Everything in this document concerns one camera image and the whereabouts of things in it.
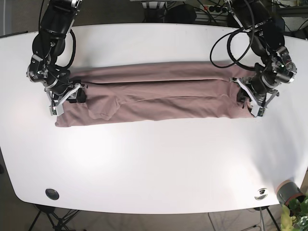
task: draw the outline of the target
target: cable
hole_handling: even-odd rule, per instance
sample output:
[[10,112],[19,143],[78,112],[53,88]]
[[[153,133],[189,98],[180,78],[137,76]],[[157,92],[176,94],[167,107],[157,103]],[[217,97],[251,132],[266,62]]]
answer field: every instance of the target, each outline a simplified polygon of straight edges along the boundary
[[289,32],[292,32],[292,30],[290,30],[287,24],[284,24],[284,25],[288,28]]
[[281,3],[276,3],[276,2],[272,2],[272,1],[270,1],[270,0],[267,0],[267,2],[269,2],[269,3],[273,4],[273,5],[289,7],[289,5],[285,5],[285,4],[281,4]]
[[39,34],[39,38],[40,38],[40,43],[41,43],[41,49],[42,49],[42,58],[43,58],[43,62],[44,62],[44,64],[46,65],[46,59],[45,59],[45,56],[44,56],[44,54],[45,54],[45,52],[44,52],[44,46],[43,46],[43,36],[42,36],[42,34],[40,33],[40,19],[41,19],[41,17],[42,17],[42,11],[43,11],[43,6],[44,6],[44,1],[45,0],[43,0],[42,1],[42,5],[40,6],[40,11],[39,11],[39,19],[38,19],[38,34]]
[[300,25],[300,27],[298,28],[298,30],[297,30],[297,31],[299,31],[299,30],[300,30],[300,28],[302,28],[302,26],[303,26],[303,25],[304,25],[307,21],[308,21],[308,19],[307,19],[306,21],[304,21],[302,25]]
[[59,69],[59,70],[63,70],[63,69],[64,69],[64,70],[67,70],[68,68],[70,68],[71,65],[73,64],[74,59],[75,59],[75,55],[76,55],[76,36],[75,36],[75,34],[74,34],[74,32],[73,32],[72,29],[71,29],[71,31],[70,31],[70,34],[71,34],[72,39],[73,39],[73,51],[72,51],[72,56],[71,56],[71,59],[70,59],[68,65],[66,65],[66,66],[58,66],[58,65],[55,65],[55,68],[57,68],[57,69]]
[[225,13],[225,12],[221,12],[220,14],[216,15],[214,18],[221,16],[223,13]]
[[210,222],[211,222],[211,225],[212,225],[212,227],[213,227],[213,230],[216,231],[215,226],[214,226],[214,224],[213,224],[213,221],[212,221],[212,219],[211,219],[211,217],[210,217],[210,213],[207,213],[207,216],[208,216],[208,218],[210,219]]
[[214,44],[214,46],[212,47],[212,50],[211,50],[211,52],[210,52],[210,61],[211,61],[212,65],[215,66],[215,67],[217,67],[217,68],[228,68],[228,67],[231,67],[231,66],[233,66],[233,65],[235,65],[235,64],[238,64],[238,63],[245,57],[245,55],[248,53],[248,51],[249,51],[249,49],[251,48],[251,45],[252,45],[252,43],[253,43],[253,41],[254,41],[254,38],[255,38],[255,18],[254,18],[254,14],[253,14],[252,9],[251,9],[249,3],[247,2],[247,0],[244,0],[244,2],[246,3],[247,8],[248,8],[249,13],[250,13],[250,16],[251,16],[251,23],[252,23],[251,33],[252,33],[252,36],[251,36],[251,38],[250,38],[250,43],[249,43],[247,49],[245,50],[244,54],[243,54],[238,60],[233,61],[232,64],[229,64],[229,65],[227,65],[227,66],[218,66],[218,65],[216,65],[216,64],[213,62],[213,60],[212,60],[212,54],[213,54],[213,50],[214,50],[215,46],[216,46],[223,38],[225,38],[225,37],[228,36],[228,35],[231,35],[231,34],[234,34],[234,33],[235,33],[235,34],[238,34],[238,33],[248,33],[248,32],[243,31],[244,28],[240,28],[240,29],[237,29],[237,30],[235,30],[235,31],[233,31],[233,32],[230,32],[230,33],[224,35],[223,37],[221,37],[220,39],[218,39],[217,42],[216,42],[216,43]]
[[176,1],[175,1],[175,2],[170,3],[170,6],[168,6],[168,9],[172,8],[175,4],[177,4],[177,2],[176,2]]
[[[231,52],[231,41],[232,39],[234,38],[234,36],[236,36],[237,34],[239,33],[242,33],[243,31],[238,31],[236,33],[232,33],[229,38],[228,38],[228,42],[227,42],[227,51],[228,51],[228,55],[229,57],[231,58],[231,60],[233,62],[236,62],[236,59],[234,58],[234,56],[232,55],[232,52]],[[244,64],[241,64],[240,62],[237,62],[237,65],[247,71],[255,71],[256,69],[254,67],[250,67],[250,66],[246,66]]]
[[211,22],[212,22],[212,17],[211,17],[211,15],[210,15],[209,12],[206,12],[206,11],[204,11],[204,10],[198,8],[198,7],[194,7],[194,8],[197,9],[197,10],[203,11],[203,12],[208,16],[208,23],[211,23]]
[[218,25],[218,23],[216,22],[215,18],[213,18],[213,16],[212,16],[211,13],[207,10],[207,8],[204,7],[204,10],[208,13],[208,16],[209,16],[211,19],[213,19],[213,21],[216,23],[216,25]]

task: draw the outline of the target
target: white tabletop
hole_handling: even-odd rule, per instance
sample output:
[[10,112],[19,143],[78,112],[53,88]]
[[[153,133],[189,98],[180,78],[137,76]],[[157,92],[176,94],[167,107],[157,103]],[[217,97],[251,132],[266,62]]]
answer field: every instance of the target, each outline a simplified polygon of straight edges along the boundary
[[[231,28],[169,24],[74,27],[73,66],[89,68],[208,61]],[[81,210],[175,214],[277,204],[275,187],[301,185],[308,165],[308,43],[286,38],[298,68],[292,84],[257,119],[175,119],[57,128],[44,87],[26,70],[36,33],[0,39],[0,146],[16,195]],[[241,54],[246,35],[232,42]],[[69,61],[67,39],[59,64]],[[228,60],[226,41],[215,60]],[[249,52],[243,63],[259,59]],[[45,190],[55,189],[59,200]],[[267,188],[262,201],[254,196]]]

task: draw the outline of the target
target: pink cloth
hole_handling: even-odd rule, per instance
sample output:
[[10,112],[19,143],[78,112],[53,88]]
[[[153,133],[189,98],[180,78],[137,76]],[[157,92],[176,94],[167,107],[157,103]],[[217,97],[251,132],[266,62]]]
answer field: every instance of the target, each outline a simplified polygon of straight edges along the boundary
[[56,126],[163,120],[173,118],[252,117],[246,103],[238,103],[239,87],[232,78],[254,73],[238,66],[212,64],[139,64],[74,73],[85,89],[85,103],[64,103]]

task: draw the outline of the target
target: black cable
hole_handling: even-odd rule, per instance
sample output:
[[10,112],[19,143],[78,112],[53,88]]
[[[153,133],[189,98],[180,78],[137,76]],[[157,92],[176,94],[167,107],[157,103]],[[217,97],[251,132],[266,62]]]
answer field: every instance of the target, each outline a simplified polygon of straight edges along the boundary
[[207,8],[204,8],[204,9],[205,9],[206,12],[208,12],[209,17],[211,17],[211,18],[213,19],[213,21],[216,23],[216,25],[218,25],[218,23],[216,22],[215,18],[213,18],[213,16],[212,16],[211,13],[207,10]]
[[276,3],[276,2],[272,2],[270,0],[267,0],[267,2],[273,4],[273,5],[278,5],[278,6],[284,6],[284,7],[290,7],[289,5],[285,5],[285,4],[282,4],[282,3]]
[[167,6],[166,6],[166,2],[165,2],[165,4],[164,4],[164,8],[165,8],[166,12],[168,12],[168,8],[167,8]]
[[210,61],[211,61],[212,65],[215,66],[215,67],[217,67],[217,68],[228,68],[228,67],[231,67],[231,66],[233,66],[233,65],[235,65],[235,64],[238,64],[238,63],[245,57],[245,55],[248,53],[248,51],[249,51],[249,49],[251,48],[251,45],[252,45],[252,43],[253,43],[253,41],[254,41],[254,38],[255,38],[255,18],[254,18],[254,14],[253,14],[252,9],[251,9],[249,3],[247,2],[247,0],[244,0],[244,2],[246,3],[247,8],[248,8],[249,13],[250,13],[250,16],[251,16],[251,23],[252,23],[251,33],[252,33],[252,36],[251,36],[251,38],[250,38],[250,43],[249,43],[247,49],[245,50],[244,54],[242,54],[242,56],[241,56],[238,60],[233,61],[232,64],[229,64],[229,65],[227,65],[227,66],[218,66],[218,65],[216,65],[216,64],[213,62],[213,60],[212,60],[212,54],[213,54],[213,50],[214,50],[215,46],[216,46],[223,38],[225,38],[225,37],[228,36],[228,35],[231,35],[231,34],[234,34],[234,33],[238,34],[239,31],[240,31],[240,33],[247,33],[247,32],[244,32],[244,31],[243,31],[243,28],[240,28],[240,29],[238,29],[238,30],[236,30],[236,31],[233,31],[233,32],[230,32],[230,33],[224,35],[223,37],[221,37],[220,39],[218,39],[217,42],[216,42],[216,43],[214,44],[214,46],[212,47],[212,50],[211,50],[211,52],[210,52]]
[[292,30],[290,30],[287,24],[284,24],[284,25],[288,28],[289,32],[292,32]]
[[[231,60],[233,62],[236,62],[236,59],[234,58],[234,56],[232,55],[231,52],[231,41],[233,39],[234,36],[236,36],[237,34],[241,33],[240,31],[236,32],[236,33],[232,33],[229,38],[228,38],[228,42],[227,42],[227,51],[228,51],[228,55],[231,58]],[[241,64],[240,62],[237,62],[237,65],[247,71],[255,71],[256,69],[254,67],[250,67],[250,66],[246,66],[244,64]]]
[[72,211],[72,210],[70,209],[70,210],[67,212],[67,214],[64,215],[63,218],[65,218],[71,211]]
[[219,15],[216,15],[214,18],[221,16],[223,13],[225,13],[225,12],[221,12]]
[[212,22],[212,17],[211,17],[211,15],[210,15],[209,12],[206,12],[206,11],[204,11],[204,10],[198,8],[198,7],[194,7],[194,8],[197,9],[197,10],[203,11],[203,12],[208,16],[208,23],[211,23],[211,22]]
[[307,21],[308,21],[308,19],[307,19],[306,21],[304,21],[302,25],[300,25],[300,27],[298,28],[298,30],[297,30],[297,31],[299,31],[299,30],[300,30],[300,28],[302,28],[302,26],[303,26],[303,25],[304,25]]
[[223,6],[224,4],[221,5],[221,4],[220,4],[220,1],[221,1],[221,0],[219,0],[219,1],[216,3],[216,5],[215,5],[214,7]]
[[173,3],[171,3],[171,4],[168,6],[168,9],[172,8],[175,4],[177,4],[177,2],[176,2],[176,1],[175,1],[175,2],[173,2]]
[[70,34],[71,34],[72,39],[73,39],[73,51],[72,51],[72,56],[71,56],[71,59],[70,59],[68,65],[66,65],[66,66],[58,66],[58,65],[55,65],[55,67],[56,67],[57,69],[59,69],[59,70],[63,70],[63,69],[67,70],[68,68],[70,68],[71,65],[73,64],[74,59],[75,59],[75,55],[76,55],[76,36],[75,36],[75,34],[74,34],[74,32],[73,32],[72,29],[71,29],[71,31],[70,31]]
[[41,17],[42,17],[42,11],[43,11],[43,6],[44,6],[44,1],[45,0],[43,0],[42,1],[42,5],[40,6],[40,11],[39,11],[39,19],[38,19],[38,34],[39,34],[39,38],[40,38],[40,43],[41,43],[41,49],[42,49],[42,59],[43,59],[43,62],[44,62],[44,64],[46,65],[46,59],[45,59],[45,56],[44,56],[44,54],[45,54],[45,52],[44,52],[44,46],[43,46],[43,36],[42,36],[42,34],[40,33],[40,19],[41,19]]

